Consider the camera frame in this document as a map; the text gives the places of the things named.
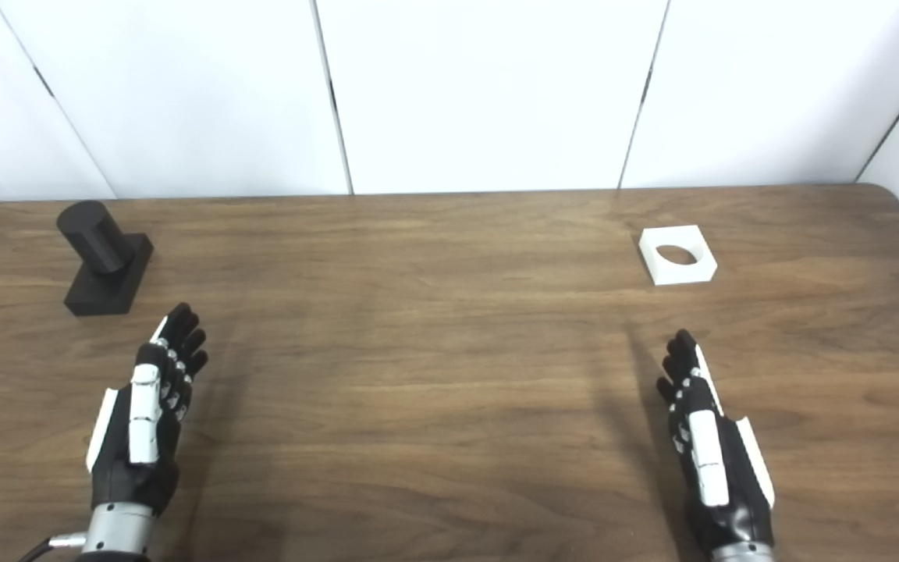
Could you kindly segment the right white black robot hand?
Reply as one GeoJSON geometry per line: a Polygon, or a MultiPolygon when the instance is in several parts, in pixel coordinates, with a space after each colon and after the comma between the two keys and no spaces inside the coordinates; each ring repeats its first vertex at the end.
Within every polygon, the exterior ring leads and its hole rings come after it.
{"type": "Polygon", "coordinates": [[[684,471],[684,512],[709,561],[774,561],[775,492],[748,418],[725,415],[702,348],[685,329],[666,345],[656,389],[684,471]]]}

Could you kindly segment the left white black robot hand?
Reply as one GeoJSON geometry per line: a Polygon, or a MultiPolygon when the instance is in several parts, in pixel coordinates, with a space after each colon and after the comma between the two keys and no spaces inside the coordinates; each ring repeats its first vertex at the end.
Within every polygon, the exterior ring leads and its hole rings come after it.
{"type": "Polygon", "coordinates": [[[125,386],[105,391],[87,451],[91,508],[133,503],[162,514],[179,485],[177,449],[207,335],[178,303],[140,345],[125,386]]]}

